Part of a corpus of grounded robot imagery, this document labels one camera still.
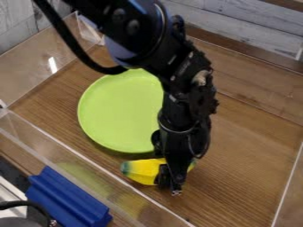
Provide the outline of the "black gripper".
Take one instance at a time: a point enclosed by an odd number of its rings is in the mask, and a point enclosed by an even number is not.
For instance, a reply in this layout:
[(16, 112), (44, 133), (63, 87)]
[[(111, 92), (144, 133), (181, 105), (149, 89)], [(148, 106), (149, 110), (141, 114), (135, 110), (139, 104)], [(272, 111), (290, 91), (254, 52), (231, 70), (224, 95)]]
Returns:
[(211, 144), (211, 119), (206, 117), (177, 128), (160, 114), (159, 129), (152, 133), (151, 142), (157, 157), (164, 163), (157, 167), (155, 184), (160, 189), (171, 189), (172, 196), (183, 193), (183, 183), (190, 166), (200, 159)]

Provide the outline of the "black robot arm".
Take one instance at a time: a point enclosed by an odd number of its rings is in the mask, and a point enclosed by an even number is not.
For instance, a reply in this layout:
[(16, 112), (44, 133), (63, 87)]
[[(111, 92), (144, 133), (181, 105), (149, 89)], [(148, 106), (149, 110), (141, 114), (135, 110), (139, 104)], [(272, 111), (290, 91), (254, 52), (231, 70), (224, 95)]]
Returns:
[(192, 161), (211, 144), (218, 99), (212, 63), (186, 37), (183, 17), (160, 0), (64, 0), (105, 35), (109, 55), (125, 68), (141, 68), (160, 81), (159, 129), (151, 142), (165, 162), (155, 183), (183, 191)]

